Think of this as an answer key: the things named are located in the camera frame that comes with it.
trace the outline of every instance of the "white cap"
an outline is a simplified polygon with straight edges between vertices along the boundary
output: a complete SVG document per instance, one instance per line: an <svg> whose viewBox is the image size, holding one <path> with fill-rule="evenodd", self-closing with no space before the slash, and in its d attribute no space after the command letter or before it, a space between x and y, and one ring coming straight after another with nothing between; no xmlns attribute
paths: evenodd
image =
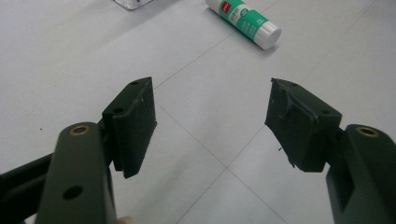
<svg viewBox="0 0 396 224"><path fill-rule="evenodd" d="M205 0L205 1L206 1L206 4L210 8L212 8L212 10L214 10L216 13L219 14L219 7L220 7L222 0Z"/></svg>
<svg viewBox="0 0 396 224"><path fill-rule="evenodd" d="M282 30L279 27L271 21L267 21L257 31L254 36L254 42L262 49L269 49L279 39L281 33Z"/></svg>

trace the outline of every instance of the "white tile floor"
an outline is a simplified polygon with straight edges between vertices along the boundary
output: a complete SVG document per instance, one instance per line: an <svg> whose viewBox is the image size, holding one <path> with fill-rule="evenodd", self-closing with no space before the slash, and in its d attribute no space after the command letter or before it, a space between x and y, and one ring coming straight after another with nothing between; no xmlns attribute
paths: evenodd
<svg viewBox="0 0 396 224"><path fill-rule="evenodd" d="M271 77L298 82L395 139L396 3L247 0L283 29L261 50L204 0L0 2L0 173L97 121L153 77L158 126L139 175L113 172L137 224L332 223L322 174L293 169L263 122Z"/></svg>

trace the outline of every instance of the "white object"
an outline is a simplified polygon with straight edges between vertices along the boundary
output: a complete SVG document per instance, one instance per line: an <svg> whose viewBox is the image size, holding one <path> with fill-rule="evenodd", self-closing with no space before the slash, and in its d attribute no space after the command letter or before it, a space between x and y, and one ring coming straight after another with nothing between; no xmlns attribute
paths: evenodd
<svg viewBox="0 0 396 224"><path fill-rule="evenodd" d="M262 49L271 48L282 30L241 0L205 0L224 20L254 41Z"/></svg>
<svg viewBox="0 0 396 224"><path fill-rule="evenodd" d="M148 2L151 2L152 0L114 0L114 1L128 10L133 10L145 5Z"/></svg>

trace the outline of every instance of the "glue stick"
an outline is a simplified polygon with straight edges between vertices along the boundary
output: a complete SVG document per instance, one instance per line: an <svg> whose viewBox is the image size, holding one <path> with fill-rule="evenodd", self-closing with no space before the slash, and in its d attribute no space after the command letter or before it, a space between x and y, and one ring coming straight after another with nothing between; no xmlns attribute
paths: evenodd
<svg viewBox="0 0 396 224"><path fill-rule="evenodd" d="M241 0L205 0L224 20L236 27L262 49L271 48L282 30Z"/></svg>

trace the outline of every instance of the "green label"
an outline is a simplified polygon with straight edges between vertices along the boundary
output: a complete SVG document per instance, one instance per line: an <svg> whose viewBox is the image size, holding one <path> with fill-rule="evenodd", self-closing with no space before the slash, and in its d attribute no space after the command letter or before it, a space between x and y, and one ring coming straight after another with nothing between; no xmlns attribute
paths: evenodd
<svg viewBox="0 0 396 224"><path fill-rule="evenodd" d="M223 0L219 7L220 16L254 41L254 35L268 20L241 0Z"/></svg>

